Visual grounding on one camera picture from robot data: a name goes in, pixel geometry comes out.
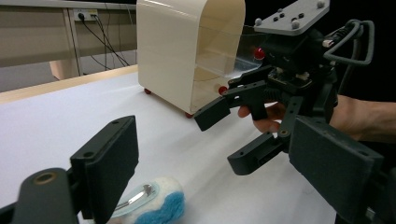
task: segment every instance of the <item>human arm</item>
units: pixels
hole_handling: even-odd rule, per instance
[[[267,107],[268,119],[253,120],[262,133],[276,133],[277,120],[283,119],[285,106],[275,103]],[[246,106],[241,106],[238,116],[249,115]],[[357,141],[396,143],[396,103],[370,102],[338,95],[330,125],[348,134]]]

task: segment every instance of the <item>power outlet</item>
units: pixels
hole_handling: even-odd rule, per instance
[[[85,21],[95,21],[94,15],[98,16],[97,9],[83,9],[83,8],[75,8],[73,9],[74,12],[74,19],[75,21],[81,21],[78,17],[78,14],[84,15]]]

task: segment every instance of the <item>blue bristle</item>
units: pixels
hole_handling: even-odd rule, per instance
[[[173,192],[166,196],[159,210],[144,213],[137,218],[135,224],[171,224],[184,213],[183,192]]]

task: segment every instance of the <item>blue and white sponge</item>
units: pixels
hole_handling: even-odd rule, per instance
[[[119,204],[131,200],[144,186],[150,194],[114,212],[108,224],[171,224],[184,214],[183,189],[173,177],[156,178],[142,184],[120,199]]]

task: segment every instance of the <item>white table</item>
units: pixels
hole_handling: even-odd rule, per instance
[[[135,115],[140,157],[125,192],[155,177],[173,176],[186,196],[178,223],[334,223],[334,210],[287,154],[252,175],[233,173],[227,157],[260,135],[235,109],[201,132],[184,112],[145,94],[137,73],[60,89],[0,105],[0,207],[17,200],[27,176],[51,167],[68,169],[73,153],[106,124]]]

